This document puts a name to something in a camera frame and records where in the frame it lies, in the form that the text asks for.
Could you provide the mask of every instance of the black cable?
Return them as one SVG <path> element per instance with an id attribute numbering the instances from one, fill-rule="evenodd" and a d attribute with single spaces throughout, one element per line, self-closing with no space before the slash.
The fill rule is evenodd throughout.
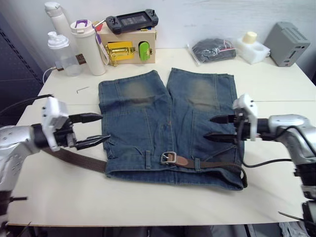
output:
<path id="1" fill-rule="evenodd" d="M 246 231 L 247 237 L 251 237 L 251 234 L 250 234 L 250 231 L 249 231 L 249 227 L 248 227 L 248 225 L 247 225 L 247 224 L 244 224 L 243 226 L 244 226 L 244 228 L 245 228 L 245 231 Z"/>
<path id="2" fill-rule="evenodd" d="M 22 101 L 20 101 L 20 102 L 17 102 L 17 103 L 15 103 L 15 104 L 10 105 L 10 106 L 4 108 L 3 110 L 1 110 L 1 111 L 0 111 L 0 117 L 1 117 L 6 111 L 11 110 L 11 109 L 14 108 L 14 107 L 18 107 L 18 106 L 21 106 L 21 105 L 24 105 L 24 104 L 33 102 L 33 101 L 38 100 L 38 99 L 46 98 L 46 97 L 54 97 L 54 96 L 51 95 L 51 94 L 48 94 L 48 95 L 40 95 L 40 96 L 31 98 L 31 99 L 27 99 L 27 100 L 22 100 Z"/>
<path id="3" fill-rule="evenodd" d="M 243 161 L 243 155 L 242 155 L 242 152 L 241 152 L 241 144 L 240 144 L 240 142 L 241 142 L 241 135 L 242 135 L 242 129 L 243 129 L 244 123 L 245 123 L 245 120 L 242 119 L 240 121 L 240 125 L 239 125 L 238 130 L 237 130 L 237 151 L 238 151 L 238 154 L 240 156 L 240 159 L 242 159 L 242 164 L 245 167 L 247 167 L 247 168 L 256 168 L 256 167 L 259 167 L 259 166 L 262 166 L 262 165 L 275 163 L 275 162 L 292 161 L 291 159 L 273 159 L 273 160 L 265 161 L 265 162 L 262 162 L 262 163 L 259 163 L 259 164 L 253 164 L 253 165 L 246 164 Z"/>

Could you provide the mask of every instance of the clear plastic bottle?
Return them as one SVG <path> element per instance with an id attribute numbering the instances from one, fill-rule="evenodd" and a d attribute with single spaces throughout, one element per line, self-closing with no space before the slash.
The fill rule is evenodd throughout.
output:
<path id="1" fill-rule="evenodd" d="M 48 33 L 48 47 L 56 55 L 56 59 L 63 66 L 68 76 L 77 76 L 81 73 L 81 67 L 77 58 L 69 45 L 69 39 L 63 35 L 57 35 L 56 32 Z"/>

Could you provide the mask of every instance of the gold latch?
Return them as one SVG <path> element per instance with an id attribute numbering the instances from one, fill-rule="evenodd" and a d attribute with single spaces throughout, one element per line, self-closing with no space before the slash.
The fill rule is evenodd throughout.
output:
<path id="1" fill-rule="evenodd" d="M 135 47 L 131 41 L 108 43 L 105 48 L 112 66 L 117 66 L 119 60 L 134 58 Z"/>

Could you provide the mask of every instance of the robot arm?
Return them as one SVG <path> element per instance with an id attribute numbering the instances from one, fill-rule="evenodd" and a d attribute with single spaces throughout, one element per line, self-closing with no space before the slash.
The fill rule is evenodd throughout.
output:
<path id="1" fill-rule="evenodd" d="M 0 236 L 5 236 L 9 203 L 25 199 L 11 197 L 24 159 L 48 147 L 52 151 L 58 151 L 60 147 L 76 147 L 80 150 L 102 143 L 109 136 L 97 135 L 77 141 L 73 131 L 73 123 L 91 122 L 101 118 L 101 115 L 93 113 L 69 116 L 65 103 L 48 97 L 42 108 L 42 125 L 0 128 Z"/>
<path id="2" fill-rule="evenodd" d="M 300 115 L 273 115 L 257 119 L 257 107 L 249 95 L 244 94 L 233 103 L 235 115 L 215 116 L 216 123 L 233 123 L 236 134 L 211 132 L 204 135 L 215 142 L 233 142 L 239 145 L 241 140 L 255 141 L 259 136 L 264 141 L 283 143 L 288 149 L 291 161 L 295 164 L 295 176 L 301 177 L 302 191 L 311 199 L 302 204 L 305 226 L 311 236 L 316 235 L 316 127 Z"/>

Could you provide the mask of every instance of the blue denim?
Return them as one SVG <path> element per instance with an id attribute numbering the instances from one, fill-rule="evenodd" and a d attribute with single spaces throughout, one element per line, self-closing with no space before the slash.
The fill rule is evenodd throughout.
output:
<path id="1" fill-rule="evenodd" d="M 107 177 L 166 184 L 243 188 L 240 170 L 200 168 L 200 161 L 241 165 L 236 147 L 203 135 L 234 133 L 232 124 L 217 124 L 215 115 L 233 114 L 237 99 L 234 76 L 198 74 L 172 68 L 167 88 L 157 71 L 99 84 L 102 134 L 108 155 Z M 174 151 L 193 159 L 195 169 L 160 163 L 161 154 Z"/>

